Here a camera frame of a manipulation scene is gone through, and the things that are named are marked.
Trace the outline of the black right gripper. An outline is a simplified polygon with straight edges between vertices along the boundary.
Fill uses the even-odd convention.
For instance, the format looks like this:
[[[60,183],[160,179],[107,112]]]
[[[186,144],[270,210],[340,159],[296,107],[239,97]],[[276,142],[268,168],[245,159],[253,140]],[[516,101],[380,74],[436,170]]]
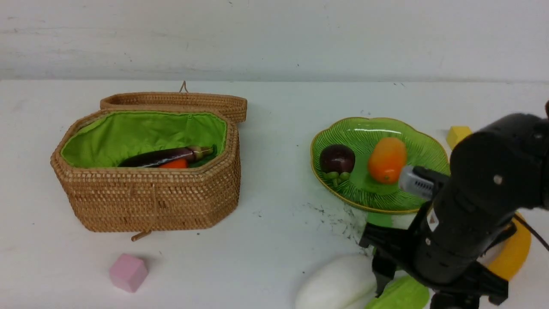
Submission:
[[[434,291],[432,309],[477,309],[481,297],[500,305],[508,298],[508,281],[478,262],[503,241],[516,206],[469,200],[453,180],[424,167],[415,172],[434,183],[434,195],[420,207],[406,229],[365,226],[359,246],[373,246],[372,270],[380,297],[404,270]]]

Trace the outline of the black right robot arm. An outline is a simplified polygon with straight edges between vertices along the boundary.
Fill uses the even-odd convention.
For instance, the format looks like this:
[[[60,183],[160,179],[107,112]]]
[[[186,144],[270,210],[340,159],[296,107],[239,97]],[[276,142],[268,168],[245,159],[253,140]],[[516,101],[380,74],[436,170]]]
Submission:
[[[548,129],[547,118],[509,114],[457,143],[450,176],[404,167],[399,187],[427,201],[406,230],[365,226],[359,244],[376,249],[376,297],[401,269],[434,291],[432,309],[506,301],[508,280],[478,258],[503,241],[518,209],[548,209]]]

